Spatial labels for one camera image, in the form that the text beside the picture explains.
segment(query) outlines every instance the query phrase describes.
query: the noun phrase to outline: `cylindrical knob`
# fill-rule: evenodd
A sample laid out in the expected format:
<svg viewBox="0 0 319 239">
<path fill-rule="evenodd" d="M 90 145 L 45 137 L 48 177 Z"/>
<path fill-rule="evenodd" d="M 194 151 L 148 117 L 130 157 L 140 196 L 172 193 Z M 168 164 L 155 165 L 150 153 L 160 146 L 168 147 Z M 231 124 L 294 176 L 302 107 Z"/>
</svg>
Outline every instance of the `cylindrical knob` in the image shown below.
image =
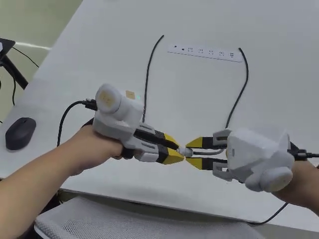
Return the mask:
<svg viewBox="0 0 319 239">
<path fill-rule="evenodd" d="M 114 114 L 122 101 L 121 93 L 109 84 L 102 85 L 95 95 L 98 109 L 104 114 Z"/>
<path fill-rule="evenodd" d="M 268 169 L 261 175 L 260 187 L 265 192 L 277 192 L 286 187 L 292 178 L 293 173 L 288 167 Z"/>
</svg>

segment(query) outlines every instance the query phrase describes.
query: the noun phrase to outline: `small label sticker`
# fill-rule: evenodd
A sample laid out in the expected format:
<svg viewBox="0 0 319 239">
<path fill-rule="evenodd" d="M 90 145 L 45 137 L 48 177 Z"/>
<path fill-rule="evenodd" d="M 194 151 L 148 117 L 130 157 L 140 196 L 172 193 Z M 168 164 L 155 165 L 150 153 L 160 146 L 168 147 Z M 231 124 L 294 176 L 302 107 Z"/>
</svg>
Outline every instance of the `small label sticker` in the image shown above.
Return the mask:
<svg viewBox="0 0 319 239">
<path fill-rule="evenodd" d="M 102 100 L 107 105 L 107 107 L 112 107 L 112 105 L 114 104 L 113 96 L 111 96 L 110 94 L 108 94 L 105 91 L 102 91 L 100 93 L 99 98 L 100 98 L 100 100 Z"/>
<path fill-rule="evenodd" d="M 126 91 L 126 97 L 135 100 L 135 93 L 132 91 Z"/>
</svg>

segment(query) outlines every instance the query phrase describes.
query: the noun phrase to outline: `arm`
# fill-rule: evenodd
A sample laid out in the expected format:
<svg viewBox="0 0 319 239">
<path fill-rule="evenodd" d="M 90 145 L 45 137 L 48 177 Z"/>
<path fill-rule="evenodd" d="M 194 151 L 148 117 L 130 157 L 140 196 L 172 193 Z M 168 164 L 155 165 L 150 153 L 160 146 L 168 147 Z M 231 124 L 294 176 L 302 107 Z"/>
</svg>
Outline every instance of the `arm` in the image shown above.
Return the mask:
<svg viewBox="0 0 319 239">
<path fill-rule="evenodd" d="M 82 128 L 69 141 L 0 182 L 1 238 L 16 238 L 33 223 L 63 182 L 120 155 L 122 145 Z"/>
<path fill-rule="evenodd" d="M 279 199 L 312 210 L 319 216 L 319 170 L 310 162 L 295 162 L 293 179 L 283 190 L 274 193 Z"/>
</svg>

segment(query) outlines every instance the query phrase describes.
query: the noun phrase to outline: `wrist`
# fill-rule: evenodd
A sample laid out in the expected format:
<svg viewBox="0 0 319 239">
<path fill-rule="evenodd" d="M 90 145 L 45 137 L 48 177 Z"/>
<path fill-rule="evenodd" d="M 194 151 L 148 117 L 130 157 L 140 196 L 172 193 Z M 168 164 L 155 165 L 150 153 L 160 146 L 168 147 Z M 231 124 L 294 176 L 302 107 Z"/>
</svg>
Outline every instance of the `wrist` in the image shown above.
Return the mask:
<svg viewBox="0 0 319 239">
<path fill-rule="evenodd" d="M 53 151 L 56 152 L 59 164 L 68 176 L 72 176 L 78 172 L 83 156 L 77 148 L 73 147 L 68 142 L 65 142 Z"/>
</svg>

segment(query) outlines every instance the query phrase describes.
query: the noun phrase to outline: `white desk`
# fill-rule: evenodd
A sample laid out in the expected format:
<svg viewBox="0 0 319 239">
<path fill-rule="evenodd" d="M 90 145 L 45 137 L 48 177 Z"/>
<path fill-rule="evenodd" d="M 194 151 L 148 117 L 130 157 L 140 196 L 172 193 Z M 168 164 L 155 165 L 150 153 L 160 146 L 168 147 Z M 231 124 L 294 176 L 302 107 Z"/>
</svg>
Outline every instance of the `white desk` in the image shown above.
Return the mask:
<svg viewBox="0 0 319 239">
<path fill-rule="evenodd" d="M 94 97 L 102 83 L 142 94 L 151 50 L 162 34 L 150 73 L 147 123 L 181 144 L 222 129 L 244 82 L 244 63 L 166 51 L 176 42 L 242 47 L 250 82 L 231 128 L 276 124 L 298 146 L 318 152 L 318 22 L 315 1 L 85 0 L 0 128 L 0 177 L 54 148 L 66 107 Z M 81 106 L 73 109 L 62 141 L 92 116 Z M 4 133 L 19 117 L 34 118 L 37 129 L 27 148 L 7 152 Z M 187 162 L 109 160 L 62 188 L 252 221 L 267 219 L 283 204 Z M 271 223 L 319 232 L 316 215 L 291 205 Z"/>
</svg>

